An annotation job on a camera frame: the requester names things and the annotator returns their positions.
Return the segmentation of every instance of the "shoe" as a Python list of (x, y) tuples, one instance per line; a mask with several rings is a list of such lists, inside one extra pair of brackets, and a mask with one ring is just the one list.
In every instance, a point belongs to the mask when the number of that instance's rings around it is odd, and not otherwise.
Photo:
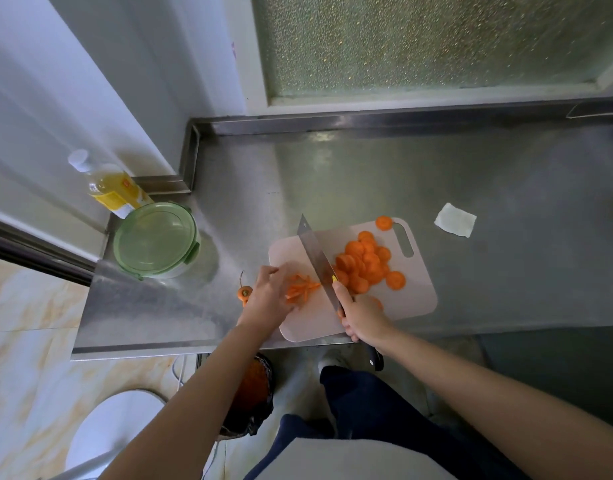
[(349, 363), (342, 356), (342, 352), (339, 349), (328, 350), (317, 363), (317, 370), (321, 374), (322, 369), (328, 365), (336, 365), (337, 367), (344, 367), (350, 369)]

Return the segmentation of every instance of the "cooking oil bottle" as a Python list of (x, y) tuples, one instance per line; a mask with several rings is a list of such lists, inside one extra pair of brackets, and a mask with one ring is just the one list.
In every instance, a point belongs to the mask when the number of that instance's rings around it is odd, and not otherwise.
[(153, 203), (147, 193), (113, 163), (99, 163), (86, 150), (74, 151), (68, 162), (86, 177), (91, 197), (120, 219), (147, 203)]

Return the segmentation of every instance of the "kitchen knife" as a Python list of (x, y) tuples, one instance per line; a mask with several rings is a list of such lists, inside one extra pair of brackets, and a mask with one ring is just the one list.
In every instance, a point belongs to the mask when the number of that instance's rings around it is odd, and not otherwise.
[[(297, 235), (300, 238), (300, 241), (302, 241), (306, 255), (313, 265), (315, 273), (317, 274), (326, 295), (329, 297), (329, 301), (333, 305), (333, 308), (336, 312), (339, 308), (344, 311), (342, 304), (340, 303), (340, 300), (338, 300), (337, 295), (335, 295), (335, 290), (333, 289), (333, 277), (335, 276), (333, 266), (331, 266), (326, 254), (324, 254), (320, 242), (317, 240), (315, 233), (312, 231), (311, 226), (308, 224), (303, 214), (302, 218), (300, 219), (300, 225), (297, 227)], [(375, 347), (368, 344), (364, 345), (368, 350), (368, 361), (373, 367), (375, 367), (376, 372), (381, 371), (384, 368), (384, 357), (382, 357), (382, 354), (380, 354)]]

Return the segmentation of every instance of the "white cutting board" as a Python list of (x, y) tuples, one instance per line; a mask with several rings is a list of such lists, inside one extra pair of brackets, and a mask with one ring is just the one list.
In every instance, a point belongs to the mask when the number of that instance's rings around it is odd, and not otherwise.
[[(410, 258), (404, 257), (393, 229), (380, 231), (375, 227), (374, 221), (351, 227), (315, 231), (315, 234), (326, 257), (334, 264), (335, 256), (344, 252), (347, 242), (357, 240), (360, 231), (371, 231), (377, 243), (380, 246), (386, 246), (391, 251), (391, 260), (388, 264), (392, 271), (399, 271), (405, 275), (406, 286), (401, 290), (393, 291), (382, 280), (380, 284), (371, 286), (366, 294), (382, 302), (384, 313), (391, 320), (431, 313), (438, 304), (438, 296), (430, 281), (426, 266), (424, 266), (413, 233), (409, 225), (402, 219), (393, 218), (393, 222), (400, 224), (406, 231), (413, 249), (413, 256)], [(319, 282), (298, 236), (280, 239), (271, 244), (269, 263), (271, 266), (289, 263), (291, 273), (308, 274), (313, 281)], [(323, 289), (312, 293), (308, 302), (300, 310), (291, 312), (279, 329), (284, 338), (291, 342), (318, 339), (344, 332), (336, 311)]]

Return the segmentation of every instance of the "dark pants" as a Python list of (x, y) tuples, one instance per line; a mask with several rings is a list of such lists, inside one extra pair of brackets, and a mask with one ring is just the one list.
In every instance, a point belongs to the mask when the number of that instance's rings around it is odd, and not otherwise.
[[(339, 439), (376, 440), (423, 453), (460, 480), (526, 478), (485, 439), (475, 437), (475, 444), (465, 445), (463, 431), (455, 437), (433, 424), (373, 374), (328, 366), (322, 370), (320, 383), (335, 416)], [(269, 453), (245, 479), (257, 477), (295, 438), (332, 437), (329, 431), (287, 414), (280, 421)], [(488, 454), (482, 448), (492, 451)]]

